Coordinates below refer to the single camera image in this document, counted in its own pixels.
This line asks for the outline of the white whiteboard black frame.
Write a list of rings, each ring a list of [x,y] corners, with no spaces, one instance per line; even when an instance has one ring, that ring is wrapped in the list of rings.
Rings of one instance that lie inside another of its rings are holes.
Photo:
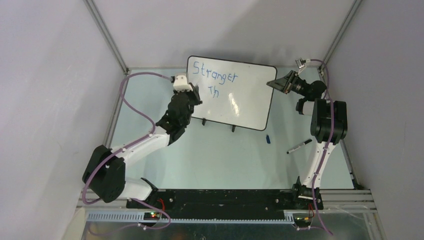
[[[186,72],[189,81],[198,86],[202,100],[192,117],[265,130],[274,92],[267,83],[276,79],[276,67],[192,55]]]

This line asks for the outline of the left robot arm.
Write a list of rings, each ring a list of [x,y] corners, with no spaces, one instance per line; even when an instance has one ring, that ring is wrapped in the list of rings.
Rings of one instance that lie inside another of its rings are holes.
[[[145,208],[158,202],[155,186],[144,178],[128,177],[126,171],[149,154],[177,141],[190,124],[195,106],[202,104],[199,88],[188,84],[188,89],[174,91],[163,117],[152,132],[115,148],[96,147],[84,171],[83,202],[87,205],[87,190],[92,190],[105,203],[118,198],[137,199]]]

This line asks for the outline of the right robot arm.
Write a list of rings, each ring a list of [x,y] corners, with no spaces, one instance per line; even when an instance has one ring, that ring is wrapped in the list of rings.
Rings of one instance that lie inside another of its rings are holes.
[[[268,81],[267,86],[281,93],[294,92],[301,95],[296,104],[300,115],[310,116],[310,134],[313,147],[305,170],[292,186],[291,204],[304,209],[319,196],[322,175],[332,151],[348,132],[347,104],[344,101],[325,99],[327,90],[324,82],[307,83],[291,70],[287,75]]]

